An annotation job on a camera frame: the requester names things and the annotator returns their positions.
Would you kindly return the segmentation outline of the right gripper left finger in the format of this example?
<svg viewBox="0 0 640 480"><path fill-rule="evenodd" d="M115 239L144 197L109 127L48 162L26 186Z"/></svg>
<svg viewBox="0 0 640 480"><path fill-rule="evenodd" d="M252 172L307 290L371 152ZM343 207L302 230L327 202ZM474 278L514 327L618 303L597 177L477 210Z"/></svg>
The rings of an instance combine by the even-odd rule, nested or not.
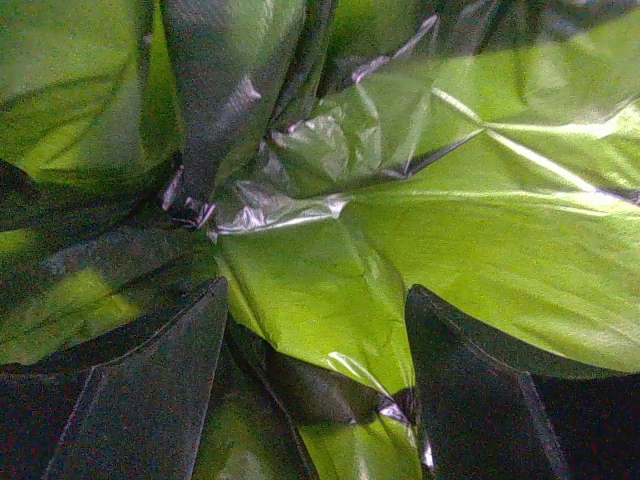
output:
<svg viewBox="0 0 640 480"><path fill-rule="evenodd" d="M191 477L227 317L210 279L169 308L1 369L5 479Z"/></svg>

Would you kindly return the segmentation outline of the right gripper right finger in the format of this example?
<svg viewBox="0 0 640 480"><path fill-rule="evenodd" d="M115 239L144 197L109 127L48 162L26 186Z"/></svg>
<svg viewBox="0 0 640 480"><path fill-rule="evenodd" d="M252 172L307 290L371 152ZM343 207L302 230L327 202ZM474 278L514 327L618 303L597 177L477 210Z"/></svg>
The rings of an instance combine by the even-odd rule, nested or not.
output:
<svg viewBox="0 0 640 480"><path fill-rule="evenodd" d="M433 479L635 479L639 378L546 352L421 285L405 320Z"/></svg>

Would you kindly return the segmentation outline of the black trash bag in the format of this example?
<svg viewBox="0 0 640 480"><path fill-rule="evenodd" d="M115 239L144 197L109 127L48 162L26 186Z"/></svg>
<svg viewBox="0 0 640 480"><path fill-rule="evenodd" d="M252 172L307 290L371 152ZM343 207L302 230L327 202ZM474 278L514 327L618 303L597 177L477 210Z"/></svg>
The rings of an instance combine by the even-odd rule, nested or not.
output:
<svg viewBox="0 0 640 480"><path fill-rule="evenodd" d="M433 479L421 285L639 378L635 1L5 1L1 369L227 317L188 479Z"/></svg>

